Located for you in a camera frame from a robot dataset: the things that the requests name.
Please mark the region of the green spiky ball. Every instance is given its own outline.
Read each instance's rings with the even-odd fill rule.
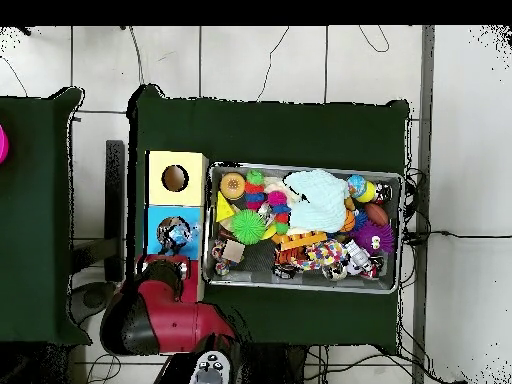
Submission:
[[[246,209],[232,218],[231,229],[240,243],[256,244],[265,233],[265,223],[259,214]]]
[[[256,169],[251,169],[246,176],[247,181],[254,185],[262,185],[263,178],[263,174]]]

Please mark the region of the dark green tablecloth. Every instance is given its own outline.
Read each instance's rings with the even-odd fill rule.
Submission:
[[[142,252],[145,150],[201,152],[210,161],[403,174],[408,113],[405,101],[373,106],[166,99],[154,85],[140,87],[128,111],[129,166],[136,161],[136,178],[129,176],[128,182],[136,182],[136,216],[128,225],[137,229],[135,251]],[[204,301],[217,304],[257,342],[373,344],[396,351],[397,293],[208,286]]]
[[[0,341],[89,342],[67,314],[68,120],[81,95],[0,97],[10,144],[0,164]]]

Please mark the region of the blue box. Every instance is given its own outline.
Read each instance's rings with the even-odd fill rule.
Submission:
[[[192,240],[187,243],[179,252],[180,255],[188,256],[191,260],[199,260],[201,256],[200,246],[202,238],[202,208],[186,206],[149,206],[148,207],[148,254],[157,254],[162,245],[157,239],[156,230],[165,218],[181,217],[191,229]]]

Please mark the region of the metal tray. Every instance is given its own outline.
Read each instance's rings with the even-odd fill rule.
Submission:
[[[325,169],[338,178],[346,179],[352,174],[359,174],[370,181],[385,182],[392,187],[392,198],[383,205],[386,210],[393,232],[395,234],[396,250],[394,254],[383,254],[385,259],[381,276],[376,280],[368,280],[358,276],[347,276],[345,279],[333,282],[327,280],[320,270],[304,271],[294,278],[286,280],[273,274],[275,244],[272,240],[264,240],[252,246],[246,246],[244,260],[232,268],[226,276],[215,273],[215,259],[210,254],[217,237],[220,224],[215,222],[215,204],[222,176],[228,172],[238,172],[245,176],[250,169],[259,169],[265,176],[284,178],[290,172],[308,171],[312,168],[259,165],[249,163],[226,164],[214,162],[210,164],[207,174],[207,195],[205,199],[205,228],[204,248],[202,257],[203,278],[209,284],[271,287],[281,289],[316,290],[333,292],[352,292],[368,294],[390,294],[399,285],[400,258],[402,248],[402,231],[404,226],[403,213],[405,209],[405,182],[401,175],[395,173],[365,172],[354,170]],[[243,197],[232,202],[240,209],[245,209]]]

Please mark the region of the green toy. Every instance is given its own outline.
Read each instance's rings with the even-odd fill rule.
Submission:
[[[258,213],[246,209],[235,214],[231,229],[240,243],[256,244],[265,233],[265,223]]]

